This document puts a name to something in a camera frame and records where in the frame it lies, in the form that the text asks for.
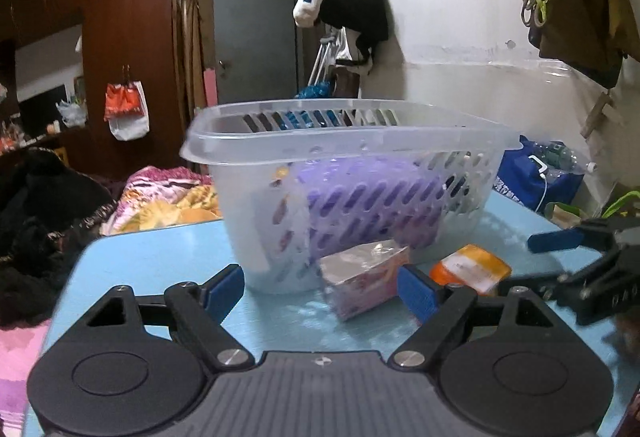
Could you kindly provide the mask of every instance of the purple object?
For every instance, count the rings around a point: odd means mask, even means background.
[[[411,247],[435,241],[443,209],[442,182],[411,158],[306,161],[290,167],[289,179],[307,197],[313,259],[379,240],[394,239]]]

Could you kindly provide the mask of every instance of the gray door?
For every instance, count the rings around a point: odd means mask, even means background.
[[[220,104],[296,94],[294,0],[213,0]]]

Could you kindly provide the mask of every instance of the brown hanging clothing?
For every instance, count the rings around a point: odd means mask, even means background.
[[[532,9],[527,2],[525,8]],[[536,13],[532,11],[527,25],[540,58],[561,60],[605,88],[615,87],[623,56],[640,61],[640,37],[629,0],[548,0],[541,25]]]

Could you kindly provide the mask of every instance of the clear water bottle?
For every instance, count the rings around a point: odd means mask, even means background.
[[[548,165],[547,176],[550,180],[555,180],[566,173],[576,175],[593,173],[597,168],[596,163],[584,154],[556,141],[534,142],[533,153]]]

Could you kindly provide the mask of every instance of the pink tissue package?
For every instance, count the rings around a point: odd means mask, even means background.
[[[363,243],[320,259],[324,297],[336,316],[348,320],[398,294],[398,269],[409,248],[393,240]]]

